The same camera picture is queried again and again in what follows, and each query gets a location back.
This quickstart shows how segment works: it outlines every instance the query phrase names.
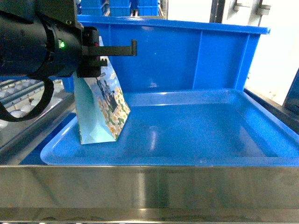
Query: metal edge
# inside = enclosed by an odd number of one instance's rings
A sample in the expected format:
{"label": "metal edge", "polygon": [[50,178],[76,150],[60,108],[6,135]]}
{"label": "metal edge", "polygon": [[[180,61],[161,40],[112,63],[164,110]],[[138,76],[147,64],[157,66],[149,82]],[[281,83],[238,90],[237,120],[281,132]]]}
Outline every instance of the metal edge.
{"label": "metal edge", "polygon": [[46,109],[33,122],[27,121],[28,128],[0,148],[0,165],[19,164],[74,108],[74,94],[67,94],[61,102],[51,109]]}
{"label": "metal edge", "polygon": [[251,90],[244,89],[244,92],[253,98],[257,103],[281,120],[285,125],[299,134],[299,116],[288,110],[287,108],[275,103],[273,100],[263,96],[262,94]]}

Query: blue plastic tray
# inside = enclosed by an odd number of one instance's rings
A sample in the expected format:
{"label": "blue plastic tray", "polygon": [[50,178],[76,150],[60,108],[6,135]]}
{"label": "blue plastic tray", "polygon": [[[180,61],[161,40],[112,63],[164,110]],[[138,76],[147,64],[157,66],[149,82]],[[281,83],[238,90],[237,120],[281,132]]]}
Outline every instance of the blue plastic tray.
{"label": "blue plastic tray", "polygon": [[127,94],[117,142],[81,145],[74,118],[41,152],[53,165],[299,166],[299,136],[236,90]]}
{"label": "blue plastic tray", "polygon": [[159,15],[158,6],[138,6],[138,14],[143,15]]}

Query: robotic arm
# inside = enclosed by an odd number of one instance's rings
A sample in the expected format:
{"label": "robotic arm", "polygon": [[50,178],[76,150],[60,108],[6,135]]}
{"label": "robotic arm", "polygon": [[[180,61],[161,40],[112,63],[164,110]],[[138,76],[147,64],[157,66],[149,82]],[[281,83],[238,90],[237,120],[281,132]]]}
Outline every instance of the robotic arm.
{"label": "robotic arm", "polygon": [[107,61],[99,56],[136,56],[137,41],[129,47],[100,47],[99,32],[77,20],[76,0],[0,1],[0,76],[29,77],[44,82],[39,104],[15,118],[0,103],[0,119],[24,121],[38,116],[49,104],[49,77],[99,77]]}

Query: blue bin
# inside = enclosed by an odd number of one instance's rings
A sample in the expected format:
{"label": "blue bin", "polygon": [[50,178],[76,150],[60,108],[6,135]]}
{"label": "blue bin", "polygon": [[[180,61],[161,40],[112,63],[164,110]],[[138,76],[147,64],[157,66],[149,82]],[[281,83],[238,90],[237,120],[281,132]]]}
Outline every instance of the blue bin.
{"label": "blue bin", "polygon": [[138,14],[143,15],[159,15],[158,6],[138,6]]}
{"label": "blue bin", "polygon": [[128,7],[130,0],[109,0],[110,7]]}
{"label": "blue bin", "polygon": [[83,15],[103,16],[107,12],[107,4],[104,3],[101,7],[82,7]]}
{"label": "blue bin", "polygon": [[131,15],[131,5],[128,7],[111,7],[110,6],[110,15],[111,16],[130,16]]}
{"label": "blue bin", "polygon": [[100,8],[103,5],[102,0],[81,0],[81,6],[86,8]]}
{"label": "blue bin", "polygon": [[124,92],[231,88],[243,91],[261,34],[219,23],[79,15],[105,45],[138,41],[138,56],[110,57]]}
{"label": "blue bin", "polygon": [[64,90],[66,92],[74,92],[74,78],[73,76],[69,78],[61,78],[64,85]]}
{"label": "blue bin", "polygon": [[104,45],[131,114],[117,142],[81,145],[74,118],[41,152],[53,165],[296,166],[299,136],[243,92],[268,28],[79,16]]}
{"label": "blue bin", "polygon": [[158,0],[138,0],[139,6],[158,6]]}
{"label": "blue bin", "polygon": [[138,1],[137,0],[131,0],[131,9],[137,9]]}

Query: metal bracket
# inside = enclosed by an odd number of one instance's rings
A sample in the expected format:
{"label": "metal bracket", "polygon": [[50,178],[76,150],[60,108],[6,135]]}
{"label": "metal bracket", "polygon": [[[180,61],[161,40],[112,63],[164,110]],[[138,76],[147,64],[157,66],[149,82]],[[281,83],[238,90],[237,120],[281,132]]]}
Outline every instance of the metal bracket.
{"label": "metal bracket", "polygon": [[83,32],[82,61],[78,68],[78,78],[96,78],[101,75],[101,67],[107,66],[106,59],[100,56],[136,56],[137,41],[131,46],[99,46],[99,32],[94,27],[85,27]]}

